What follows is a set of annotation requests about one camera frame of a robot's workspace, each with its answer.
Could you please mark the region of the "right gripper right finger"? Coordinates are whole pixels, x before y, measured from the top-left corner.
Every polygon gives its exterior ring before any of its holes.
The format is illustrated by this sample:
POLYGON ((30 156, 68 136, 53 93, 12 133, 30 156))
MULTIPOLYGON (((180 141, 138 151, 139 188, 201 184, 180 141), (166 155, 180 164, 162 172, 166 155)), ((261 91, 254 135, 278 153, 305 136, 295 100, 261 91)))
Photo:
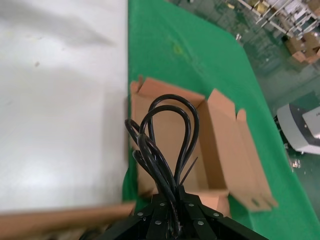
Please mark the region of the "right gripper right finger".
POLYGON ((180 220, 186 240, 259 240, 260 234, 202 204, 200 197, 179 187, 180 220))

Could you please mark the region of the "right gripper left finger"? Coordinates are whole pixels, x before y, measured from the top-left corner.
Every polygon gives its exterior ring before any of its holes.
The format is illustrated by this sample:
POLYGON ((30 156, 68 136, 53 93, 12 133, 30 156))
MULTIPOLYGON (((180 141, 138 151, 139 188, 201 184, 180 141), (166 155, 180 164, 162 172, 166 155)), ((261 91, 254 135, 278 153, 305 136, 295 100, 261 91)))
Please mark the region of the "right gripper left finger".
POLYGON ((162 193, 150 204, 126 219, 111 225, 98 240, 173 240, 174 199, 162 193))

